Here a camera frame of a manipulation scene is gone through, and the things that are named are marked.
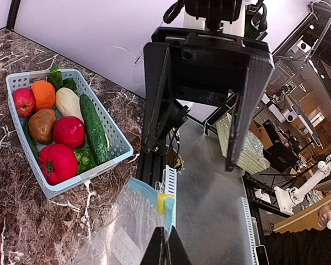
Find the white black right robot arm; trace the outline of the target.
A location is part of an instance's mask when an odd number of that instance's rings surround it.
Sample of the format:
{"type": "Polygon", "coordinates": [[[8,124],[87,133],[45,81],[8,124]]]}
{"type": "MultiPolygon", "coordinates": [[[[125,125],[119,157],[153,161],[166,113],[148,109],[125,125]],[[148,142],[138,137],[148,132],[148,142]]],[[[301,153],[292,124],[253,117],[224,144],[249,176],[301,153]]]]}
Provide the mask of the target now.
{"type": "Polygon", "coordinates": [[[237,21],[243,9],[242,1],[177,1],[165,12],[165,23],[185,10],[205,19],[206,30],[159,27],[144,46],[143,152],[152,152],[171,128],[185,122],[188,109],[181,100],[219,107],[232,92],[236,102],[226,170],[235,168],[254,109],[274,71],[267,43],[219,32],[221,22],[237,21]]]}

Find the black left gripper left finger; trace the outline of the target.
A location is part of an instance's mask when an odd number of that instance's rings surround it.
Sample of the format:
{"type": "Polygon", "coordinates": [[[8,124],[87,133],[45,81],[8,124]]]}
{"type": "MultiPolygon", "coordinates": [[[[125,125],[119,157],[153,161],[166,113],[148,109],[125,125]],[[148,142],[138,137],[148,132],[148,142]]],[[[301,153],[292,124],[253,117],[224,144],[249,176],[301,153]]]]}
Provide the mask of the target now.
{"type": "Polygon", "coordinates": [[[140,265],[165,264],[165,238],[164,228],[156,227],[146,248],[140,265]]]}

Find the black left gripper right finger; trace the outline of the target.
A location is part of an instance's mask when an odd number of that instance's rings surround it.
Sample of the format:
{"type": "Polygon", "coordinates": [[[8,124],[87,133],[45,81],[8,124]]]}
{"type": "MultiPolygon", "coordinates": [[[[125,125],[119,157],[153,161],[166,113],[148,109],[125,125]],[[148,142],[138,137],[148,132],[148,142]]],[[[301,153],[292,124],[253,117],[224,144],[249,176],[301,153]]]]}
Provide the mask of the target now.
{"type": "Polygon", "coordinates": [[[169,237],[165,242],[165,262],[167,265],[191,265],[190,259],[174,226],[172,226],[169,237]]]}

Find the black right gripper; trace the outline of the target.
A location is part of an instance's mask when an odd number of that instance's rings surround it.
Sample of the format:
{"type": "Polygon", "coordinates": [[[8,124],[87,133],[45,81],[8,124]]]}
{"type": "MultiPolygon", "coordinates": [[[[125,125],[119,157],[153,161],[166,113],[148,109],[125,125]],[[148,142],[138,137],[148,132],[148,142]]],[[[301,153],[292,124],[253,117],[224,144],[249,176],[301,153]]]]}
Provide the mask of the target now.
{"type": "Polygon", "coordinates": [[[151,39],[152,43],[143,48],[144,152],[150,153],[163,137],[171,88],[176,99],[217,107],[224,105],[232,92],[237,99],[229,131],[226,171],[233,171],[255,108],[274,71],[269,45],[234,35],[167,27],[157,28],[151,39]]]}

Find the clear zip top bag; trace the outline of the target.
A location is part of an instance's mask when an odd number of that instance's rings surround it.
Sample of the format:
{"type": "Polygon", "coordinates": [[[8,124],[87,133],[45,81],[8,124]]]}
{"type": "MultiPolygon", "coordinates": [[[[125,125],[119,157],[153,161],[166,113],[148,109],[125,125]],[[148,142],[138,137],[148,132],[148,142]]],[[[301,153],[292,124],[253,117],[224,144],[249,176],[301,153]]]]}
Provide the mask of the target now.
{"type": "Polygon", "coordinates": [[[156,228],[169,236],[175,205],[174,195],[130,178],[105,224],[92,233],[73,264],[140,264],[156,228]]]}

